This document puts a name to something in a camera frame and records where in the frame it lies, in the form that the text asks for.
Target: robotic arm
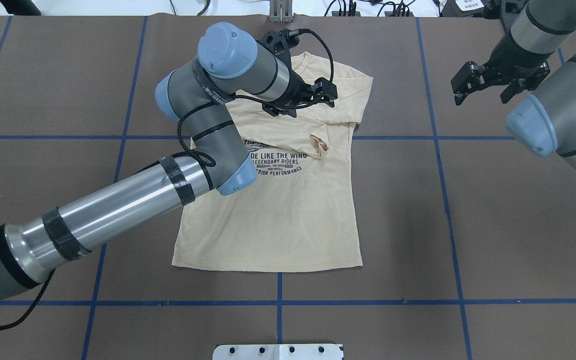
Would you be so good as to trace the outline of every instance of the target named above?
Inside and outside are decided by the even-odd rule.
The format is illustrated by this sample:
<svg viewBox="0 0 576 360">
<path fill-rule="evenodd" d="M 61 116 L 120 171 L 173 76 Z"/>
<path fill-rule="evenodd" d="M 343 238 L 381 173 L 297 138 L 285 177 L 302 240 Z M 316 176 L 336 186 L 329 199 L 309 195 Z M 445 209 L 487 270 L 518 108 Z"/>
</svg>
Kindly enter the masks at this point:
<svg viewBox="0 0 576 360">
<path fill-rule="evenodd" d="M 502 103 L 534 91 L 505 120 L 515 139 L 545 157 L 558 153 L 576 170 L 576 55 L 547 80 L 546 59 L 576 30 L 576 1 L 530 0 L 490 59 L 466 62 L 451 80 L 455 104 L 492 85 L 508 85 Z"/>
<path fill-rule="evenodd" d="M 209 27 L 199 41 L 198 56 L 155 89 L 158 107 L 179 121 L 179 134 L 185 124 L 196 148 L 163 157 L 28 223 L 1 225 L 0 300 L 36 287 L 55 268 L 212 189 L 227 196 L 253 183 L 256 168 L 223 104 L 243 90 L 257 96 L 274 116 L 296 116 L 295 110 L 316 103 L 333 107 L 337 92 L 332 71 L 330 82 L 320 78 L 309 85 L 291 69 L 290 48 L 307 32 L 311 30 L 271 31 L 257 42 L 230 23 Z"/>
</svg>

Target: white bracket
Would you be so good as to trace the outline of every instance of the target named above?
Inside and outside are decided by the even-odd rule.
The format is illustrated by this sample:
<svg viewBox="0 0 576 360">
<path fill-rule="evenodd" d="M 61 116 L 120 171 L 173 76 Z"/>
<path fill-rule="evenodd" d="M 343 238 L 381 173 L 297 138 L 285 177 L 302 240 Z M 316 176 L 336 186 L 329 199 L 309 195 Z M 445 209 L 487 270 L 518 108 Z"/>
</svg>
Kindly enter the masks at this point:
<svg viewBox="0 0 576 360">
<path fill-rule="evenodd" d="M 342 344 L 220 345 L 212 360 L 344 360 Z"/>
<path fill-rule="evenodd" d="M 270 22 L 292 23 L 293 0 L 270 0 Z"/>
</svg>

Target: light blue joint cap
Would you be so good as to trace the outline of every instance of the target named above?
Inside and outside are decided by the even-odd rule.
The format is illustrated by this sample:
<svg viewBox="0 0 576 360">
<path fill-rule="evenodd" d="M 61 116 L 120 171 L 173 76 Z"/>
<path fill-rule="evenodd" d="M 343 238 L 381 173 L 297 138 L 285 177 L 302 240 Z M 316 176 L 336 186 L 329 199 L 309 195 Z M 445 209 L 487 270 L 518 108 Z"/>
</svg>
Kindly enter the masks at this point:
<svg viewBox="0 0 576 360">
<path fill-rule="evenodd" d="M 530 94 L 505 117 L 505 128 L 530 151 L 546 157 L 557 150 L 557 134 L 539 99 Z"/>
<path fill-rule="evenodd" d="M 155 102 L 159 109 L 172 121 L 179 121 L 179 116 L 175 114 L 175 111 L 172 109 L 170 105 L 170 98 L 168 96 L 168 82 L 170 80 L 170 76 L 175 71 L 172 71 L 168 74 L 168 76 L 164 77 L 163 80 L 157 84 L 155 88 Z"/>
<path fill-rule="evenodd" d="M 230 22 L 218 22 L 206 29 L 197 47 L 199 64 L 210 75 L 236 78 L 248 71 L 257 59 L 257 42 Z"/>
<path fill-rule="evenodd" d="M 217 191 L 219 194 L 222 194 L 222 196 L 228 196 L 244 189 L 254 183 L 255 180 L 257 180 L 257 168 L 255 167 L 255 164 L 252 163 L 250 155 L 248 155 L 237 171 L 235 171 L 235 173 L 233 173 L 220 187 L 217 187 Z"/>
</svg>

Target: t-shirt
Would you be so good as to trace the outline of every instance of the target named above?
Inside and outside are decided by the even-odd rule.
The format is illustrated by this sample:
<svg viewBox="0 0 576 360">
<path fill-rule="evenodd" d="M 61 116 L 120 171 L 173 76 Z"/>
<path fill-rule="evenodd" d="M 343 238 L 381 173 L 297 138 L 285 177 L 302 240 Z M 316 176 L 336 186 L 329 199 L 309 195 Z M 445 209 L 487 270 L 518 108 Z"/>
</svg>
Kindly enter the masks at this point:
<svg viewBox="0 0 576 360">
<path fill-rule="evenodd" d="M 308 84 L 330 74 L 304 52 L 293 70 Z M 310 272 L 362 265 L 351 185 L 353 130 L 373 78 L 334 63 L 338 100 L 272 117 L 237 99 L 226 106 L 256 166 L 256 182 L 210 191 L 183 208 L 172 265 L 211 271 Z"/>
</svg>

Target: printed graphic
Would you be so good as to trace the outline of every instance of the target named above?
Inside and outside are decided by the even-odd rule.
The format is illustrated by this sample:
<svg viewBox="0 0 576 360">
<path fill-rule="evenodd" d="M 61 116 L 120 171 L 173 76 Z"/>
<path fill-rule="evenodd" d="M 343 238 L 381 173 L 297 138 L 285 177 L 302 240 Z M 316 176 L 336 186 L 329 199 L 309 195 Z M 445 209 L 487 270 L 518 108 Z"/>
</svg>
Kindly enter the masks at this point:
<svg viewBox="0 0 576 360">
<path fill-rule="evenodd" d="M 302 171 L 301 159 L 305 153 L 278 148 L 265 143 L 244 140 L 247 152 L 259 175 L 284 176 Z"/>
</svg>

